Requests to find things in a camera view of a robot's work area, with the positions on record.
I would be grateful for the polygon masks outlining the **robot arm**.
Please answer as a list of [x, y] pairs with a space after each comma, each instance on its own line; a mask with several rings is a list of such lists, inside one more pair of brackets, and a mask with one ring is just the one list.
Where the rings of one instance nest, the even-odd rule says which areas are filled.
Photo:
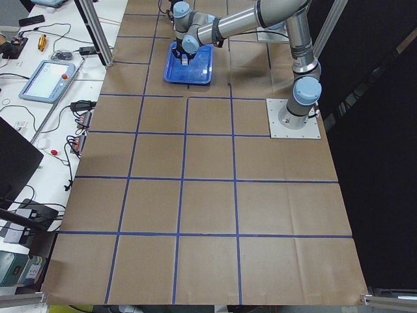
[[279, 111], [280, 123], [291, 130], [306, 126], [322, 93], [321, 66], [314, 55], [308, 24], [308, 1], [256, 1], [250, 7], [224, 17], [192, 10], [186, 1], [172, 1], [171, 19], [176, 35], [173, 55], [191, 60], [200, 47], [223, 46], [225, 39], [250, 33], [288, 40], [293, 58], [293, 89]]

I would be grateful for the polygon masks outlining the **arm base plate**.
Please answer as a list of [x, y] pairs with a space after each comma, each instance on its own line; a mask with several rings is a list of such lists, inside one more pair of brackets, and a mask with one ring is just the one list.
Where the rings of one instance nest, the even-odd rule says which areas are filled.
[[283, 98], [266, 99], [270, 137], [284, 140], [320, 140], [318, 111], [312, 107], [307, 115], [298, 117], [289, 112], [287, 101]]
[[281, 29], [263, 29], [262, 27], [257, 28], [257, 41], [258, 42], [275, 42], [281, 44], [288, 44], [289, 38], [284, 28]]

